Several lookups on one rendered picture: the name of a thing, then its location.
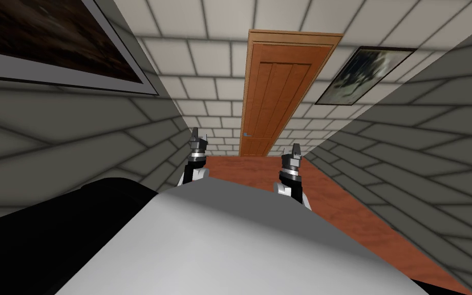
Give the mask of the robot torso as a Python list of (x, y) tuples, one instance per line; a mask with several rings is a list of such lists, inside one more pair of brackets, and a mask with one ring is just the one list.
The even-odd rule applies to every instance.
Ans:
[(291, 197), (203, 178), (163, 191), (56, 295), (427, 295)]

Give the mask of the brown wooden door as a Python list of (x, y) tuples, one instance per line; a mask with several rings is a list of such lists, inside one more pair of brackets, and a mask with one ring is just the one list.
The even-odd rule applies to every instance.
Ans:
[(264, 157), (335, 47), (253, 42), (248, 51), (240, 156)]

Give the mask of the small black-framed picture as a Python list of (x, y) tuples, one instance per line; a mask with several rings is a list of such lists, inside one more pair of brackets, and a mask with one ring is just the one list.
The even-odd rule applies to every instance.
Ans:
[(315, 104), (353, 105), (415, 51), (414, 48), (360, 46)]

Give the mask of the large dark framed picture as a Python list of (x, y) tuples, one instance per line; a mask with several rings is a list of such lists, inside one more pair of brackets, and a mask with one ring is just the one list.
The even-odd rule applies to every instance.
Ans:
[(0, 0), (0, 80), (156, 95), (98, 0)]

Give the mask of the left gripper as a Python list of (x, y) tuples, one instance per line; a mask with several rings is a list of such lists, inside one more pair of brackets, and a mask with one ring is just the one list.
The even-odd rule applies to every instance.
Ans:
[(207, 134), (199, 133), (198, 128), (194, 127), (192, 129), (189, 144), (192, 154), (204, 154), (208, 145)]

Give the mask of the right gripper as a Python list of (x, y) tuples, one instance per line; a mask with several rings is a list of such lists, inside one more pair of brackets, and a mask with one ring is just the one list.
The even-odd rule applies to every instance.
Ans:
[(298, 143), (294, 143), (292, 147), (286, 147), (283, 150), (282, 168), (298, 169), (301, 165), (302, 153)]

